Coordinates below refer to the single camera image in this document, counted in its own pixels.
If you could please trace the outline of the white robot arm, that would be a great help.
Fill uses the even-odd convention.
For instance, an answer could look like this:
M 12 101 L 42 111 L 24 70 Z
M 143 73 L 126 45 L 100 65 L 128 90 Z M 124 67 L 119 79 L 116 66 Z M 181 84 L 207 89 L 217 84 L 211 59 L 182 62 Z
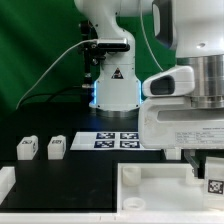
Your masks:
M 187 159 L 203 176 L 198 150 L 224 151 L 224 0 L 74 0 L 106 52 L 91 107 L 106 116 L 138 110 L 141 144 Z M 151 13 L 156 39 L 176 64 L 139 81 L 135 40 L 119 16 Z

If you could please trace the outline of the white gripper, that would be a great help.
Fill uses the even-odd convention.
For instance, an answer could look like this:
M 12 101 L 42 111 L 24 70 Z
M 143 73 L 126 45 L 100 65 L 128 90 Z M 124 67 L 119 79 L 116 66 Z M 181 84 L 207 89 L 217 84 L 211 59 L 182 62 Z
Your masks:
M 146 149 L 185 149 L 194 177 L 201 179 L 195 149 L 224 149 L 224 109 L 194 109 L 187 97 L 147 98 L 138 132 Z

